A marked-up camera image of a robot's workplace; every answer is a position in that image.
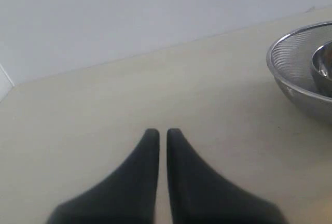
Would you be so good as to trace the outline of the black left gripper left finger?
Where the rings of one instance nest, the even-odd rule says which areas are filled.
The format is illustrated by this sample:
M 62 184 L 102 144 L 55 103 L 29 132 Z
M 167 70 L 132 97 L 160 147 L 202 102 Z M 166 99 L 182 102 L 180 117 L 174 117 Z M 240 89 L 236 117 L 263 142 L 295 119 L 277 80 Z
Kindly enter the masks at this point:
M 147 129 L 124 162 L 103 181 L 60 204 L 48 223 L 154 223 L 159 132 Z

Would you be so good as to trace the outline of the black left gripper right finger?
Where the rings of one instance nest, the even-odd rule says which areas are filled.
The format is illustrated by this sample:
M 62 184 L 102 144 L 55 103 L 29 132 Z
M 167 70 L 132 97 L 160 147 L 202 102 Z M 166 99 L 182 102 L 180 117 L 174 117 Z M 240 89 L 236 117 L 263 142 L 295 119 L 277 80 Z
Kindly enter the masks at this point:
M 167 131 L 167 173 L 173 223 L 282 223 L 279 208 L 213 170 L 180 129 Z

